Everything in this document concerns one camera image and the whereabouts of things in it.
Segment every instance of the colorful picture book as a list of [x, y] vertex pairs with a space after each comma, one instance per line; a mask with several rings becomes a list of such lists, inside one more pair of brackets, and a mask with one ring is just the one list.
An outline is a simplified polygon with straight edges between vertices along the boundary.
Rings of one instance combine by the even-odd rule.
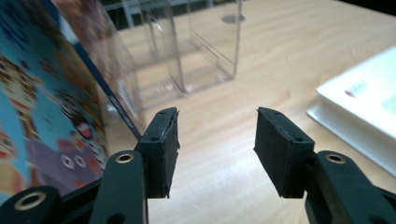
[[0, 204], [33, 186], [61, 195], [106, 165], [96, 82], [38, 0], [0, 1]]

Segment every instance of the transparent acrylic container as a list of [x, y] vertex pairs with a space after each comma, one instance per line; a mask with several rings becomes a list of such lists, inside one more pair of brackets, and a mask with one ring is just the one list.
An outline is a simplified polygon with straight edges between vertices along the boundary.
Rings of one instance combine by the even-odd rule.
[[123, 4], [127, 16], [138, 11], [142, 22], [120, 34], [134, 56], [143, 109], [235, 78], [241, 0]]

